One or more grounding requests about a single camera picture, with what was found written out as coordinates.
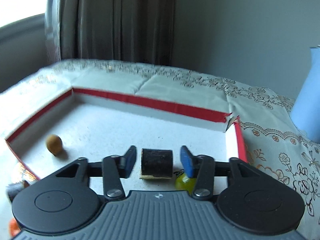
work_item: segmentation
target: gray ribbed surface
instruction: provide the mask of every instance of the gray ribbed surface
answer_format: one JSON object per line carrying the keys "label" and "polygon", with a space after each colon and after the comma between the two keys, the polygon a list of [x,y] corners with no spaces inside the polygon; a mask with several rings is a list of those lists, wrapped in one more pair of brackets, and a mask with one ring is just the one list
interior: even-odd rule
{"label": "gray ribbed surface", "polygon": [[296,231],[280,236],[255,236],[223,220],[210,202],[191,198],[186,191],[132,191],[129,198],[108,203],[100,216],[81,230],[63,236],[22,232],[16,240],[302,240]]}

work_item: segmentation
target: black circular pad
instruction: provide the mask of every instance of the black circular pad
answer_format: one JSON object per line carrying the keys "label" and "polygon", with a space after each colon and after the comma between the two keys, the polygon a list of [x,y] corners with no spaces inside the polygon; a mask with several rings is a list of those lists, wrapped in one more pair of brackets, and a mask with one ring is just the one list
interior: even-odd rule
{"label": "black circular pad", "polygon": [[304,213],[300,195],[268,176],[235,179],[220,193],[217,208],[231,224],[260,235],[294,230]]}
{"label": "black circular pad", "polygon": [[97,194],[82,182],[52,176],[21,191],[12,202],[12,213],[29,231],[62,234],[84,225],[99,207]]}
{"label": "black circular pad", "polygon": [[45,212],[59,212],[68,208],[72,203],[72,197],[69,193],[54,190],[40,194],[35,201],[38,209]]}

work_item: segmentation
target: yellow ball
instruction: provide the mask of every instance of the yellow ball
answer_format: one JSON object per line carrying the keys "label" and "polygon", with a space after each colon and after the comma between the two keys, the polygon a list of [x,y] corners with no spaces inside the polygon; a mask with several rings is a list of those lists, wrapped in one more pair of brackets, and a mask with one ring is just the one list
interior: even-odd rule
{"label": "yellow ball", "polygon": [[45,144],[47,145],[49,152],[53,155],[57,155],[62,150],[62,141],[58,135],[50,134],[47,137]]}
{"label": "yellow ball", "polygon": [[176,190],[187,190],[189,194],[192,194],[193,188],[195,187],[197,178],[189,178],[185,173],[179,175],[176,179],[175,188]]}

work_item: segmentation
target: blue gripper pad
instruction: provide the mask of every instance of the blue gripper pad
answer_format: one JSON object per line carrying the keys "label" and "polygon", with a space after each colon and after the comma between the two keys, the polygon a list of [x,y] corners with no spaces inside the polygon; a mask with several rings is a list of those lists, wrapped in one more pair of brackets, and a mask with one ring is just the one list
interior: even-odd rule
{"label": "blue gripper pad", "polygon": [[125,179],[130,177],[131,171],[133,169],[134,164],[136,163],[137,159],[137,149],[135,146],[131,146],[128,150],[130,152],[129,156],[127,157],[126,163],[125,163]]}
{"label": "blue gripper pad", "polygon": [[193,178],[195,176],[195,169],[193,167],[193,163],[190,155],[192,156],[188,148],[185,146],[182,146],[180,149],[180,161],[182,163],[182,166],[186,175],[189,178]]}

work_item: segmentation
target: white surface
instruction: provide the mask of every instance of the white surface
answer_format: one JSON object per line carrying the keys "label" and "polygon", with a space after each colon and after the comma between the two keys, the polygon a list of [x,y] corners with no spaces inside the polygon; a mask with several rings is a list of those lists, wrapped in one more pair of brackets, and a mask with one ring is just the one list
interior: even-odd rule
{"label": "white surface", "polygon": [[228,130],[226,130],[226,158],[238,157],[238,141],[236,134],[236,127],[232,124]]}
{"label": "white surface", "polygon": [[[12,143],[22,161],[43,178],[78,157],[90,162],[108,155],[123,155],[130,145],[137,147],[137,161],[129,179],[122,179],[129,190],[174,190],[170,181],[139,179],[142,148],[173,150],[174,171],[182,168],[180,147],[186,145],[194,155],[206,154],[227,161],[224,123],[215,123],[134,106],[92,96],[69,97],[30,125]],[[61,137],[67,155],[54,157],[45,146],[49,134]],[[215,194],[226,187],[225,178],[215,180]],[[92,179],[91,188],[102,194],[101,178]]]}

